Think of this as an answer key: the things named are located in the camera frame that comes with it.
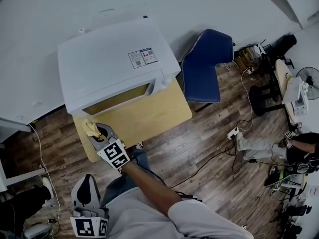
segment chair backrest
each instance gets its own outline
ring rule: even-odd
[[[203,103],[220,102],[216,65],[232,62],[233,40],[213,29],[203,31],[184,56],[181,68],[187,100]]]
[[[232,62],[233,58],[233,39],[227,34],[207,29],[200,34],[183,60],[216,66]]]

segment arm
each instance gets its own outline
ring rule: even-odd
[[[167,216],[171,206],[182,201],[176,192],[149,176],[132,162],[122,166],[122,169],[135,182],[148,200],[164,215]]]
[[[303,150],[307,153],[314,153],[316,150],[316,145],[315,144],[309,144],[309,143],[304,143],[296,140],[289,140],[288,143],[293,145],[294,147]]]
[[[170,208],[168,217],[180,233],[191,238],[254,238],[248,231],[219,216],[197,200],[175,204]]]

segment black stool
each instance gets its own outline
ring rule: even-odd
[[[270,93],[263,94],[264,90],[270,90]],[[275,105],[271,107],[266,107],[266,100],[269,98],[274,99],[275,102],[279,100],[281,96],[280,91],[277,88],[275,82],[271,82],[262,87],[257,87],[253,85],[249,90],[249,100],[252,105],[253,111],[257,116],[262,116],[267,112],[275,111],[284,108],[284,105]]]

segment wooden floor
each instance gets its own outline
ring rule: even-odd
[[[240,71],[232,67],[217,70],[221,103],[213,104],[199,113],[194,110],[202,104],[189,103],[193,118],[179,126],[145,142],[145,151],[150,167],[161,176],[167,185],[173,186],[194,174],[210,157],[232,147],[226,134],[239,119],[250,119],[250,106],[241,84]],[[260,85],[264,79],[243,77],[247,89]],[[241,123],[247,128],[249,124]],[[91,163],[82,148],[72,116],[61,109],[36,123],[36,130],[42,144],[45,162],[61,203],[59,222],[61,231],[55,238],[72,238],[71,190],[78,179],[85,174],[94,175],[101,195],[105,187],[120,174],[103,161]],[[288,130],[283,110],[274,111],[253,120],[253,126],[245,137],[283,137]],[[5,143],[1,151],[7,177],[38,169],[40,165],[39,143],[34,133],[21,132]],[[274,210],[279,206],[281,193],[269,197],[269,190],[263,187],[269,165],[246,164],[238,174],[233,174],[234,156],[221,154],[204,166],[197,175],[175,187],[175,190],[198,195],[203,202],[223,217],[236,224],[248,227],[256,239],[277,238]],[[235,170],[242,162],[242,153],[236,159]],[[11,192],[29,189],[40,184],[32,179],[10,188]],[[57,207],[43,208],[26,222],[47,222],[57,217]]]

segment person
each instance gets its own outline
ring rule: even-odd
[[[252,239],[245,229],[197,200],[185,200],[151,172],[143,144],[107,186],[102,205],[109,209],[109,239]]]
[[[289,164],[309,162],[319,158],[319,134],[304,133],[284,139],[279,143],[270,138],[245,139],[242,132],[236,136],[237,150],[245,150],[244,159],[260,159],[277,156]]]
[[[22,238],[25,220],[38,212],[45,200],[54,197],[48,178],[43,177],[42,183],[42,187],[35,186],[0,204],[0,239]]]

